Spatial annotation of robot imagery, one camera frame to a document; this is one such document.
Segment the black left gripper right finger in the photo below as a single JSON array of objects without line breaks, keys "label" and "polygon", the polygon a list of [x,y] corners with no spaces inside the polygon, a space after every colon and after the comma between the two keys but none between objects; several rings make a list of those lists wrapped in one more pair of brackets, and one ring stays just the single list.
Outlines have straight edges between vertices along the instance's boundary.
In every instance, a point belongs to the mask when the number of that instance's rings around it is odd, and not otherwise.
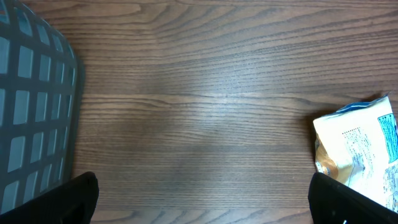
[{"label": "black left gripper right finger", "polygon": [[397,213],[331,177],[316,172],[308,202],[314,224],[397,224]]}]

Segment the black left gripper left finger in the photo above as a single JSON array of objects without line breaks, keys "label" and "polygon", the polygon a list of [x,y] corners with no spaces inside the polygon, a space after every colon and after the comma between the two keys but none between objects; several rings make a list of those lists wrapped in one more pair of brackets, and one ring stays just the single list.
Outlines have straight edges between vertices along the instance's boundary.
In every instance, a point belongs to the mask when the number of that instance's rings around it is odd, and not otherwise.
[{"label": "black left gripper left finger", "polygon": [[1,224],[89,223],[99,197],[98,179],[85,172],[1,215]]}]

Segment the yellow snack bag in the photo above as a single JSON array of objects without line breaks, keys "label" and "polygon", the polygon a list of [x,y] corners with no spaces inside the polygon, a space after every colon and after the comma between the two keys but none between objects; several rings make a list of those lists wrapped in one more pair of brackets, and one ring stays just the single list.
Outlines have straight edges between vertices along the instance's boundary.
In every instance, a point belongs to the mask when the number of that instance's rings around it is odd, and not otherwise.
[{"label": "yellow snack bag", "polygon": [[315,166],[397,211],[397,122],[389,97],[356,102],[313,120]]}]

